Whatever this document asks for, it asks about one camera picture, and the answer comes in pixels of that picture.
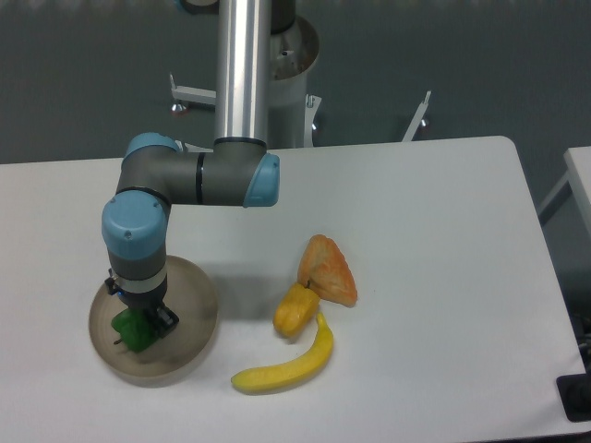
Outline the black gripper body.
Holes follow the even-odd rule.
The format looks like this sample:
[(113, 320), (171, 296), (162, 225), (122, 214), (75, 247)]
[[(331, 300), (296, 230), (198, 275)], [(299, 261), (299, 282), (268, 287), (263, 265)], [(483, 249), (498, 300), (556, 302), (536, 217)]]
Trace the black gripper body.
[(164, 307), (166, 296), (167, 268), (144, 280), (130, 280), (109, 269), (109, 277), (104, 281), (107, 293), (116, 295), (128, 308), (156, 312)]

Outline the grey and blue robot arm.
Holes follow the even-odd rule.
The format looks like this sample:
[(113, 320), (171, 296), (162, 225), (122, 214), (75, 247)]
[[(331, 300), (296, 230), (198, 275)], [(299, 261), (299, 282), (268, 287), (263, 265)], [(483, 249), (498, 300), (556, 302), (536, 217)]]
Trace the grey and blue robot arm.
[(128, 145), (102, 214), (111, 264), (105, 285), (152, 337), (179, 322), (163, 302), (171, 207), (271, 207), (278, 200), (280, 161), (267, 151), (271, 36), (295, 20), (293, 1), (220, 2), (212, 151), (185, 152), (158, 133)]

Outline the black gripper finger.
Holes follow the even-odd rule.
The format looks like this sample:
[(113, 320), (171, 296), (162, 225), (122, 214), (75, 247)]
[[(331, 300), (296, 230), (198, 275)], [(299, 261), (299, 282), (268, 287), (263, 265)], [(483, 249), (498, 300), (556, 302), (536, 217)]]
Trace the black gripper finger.
[(179, 323), (178, 315), (163, 302), (146, 308), (145, 318), (151, 330), (159, 339), (169, 335)]

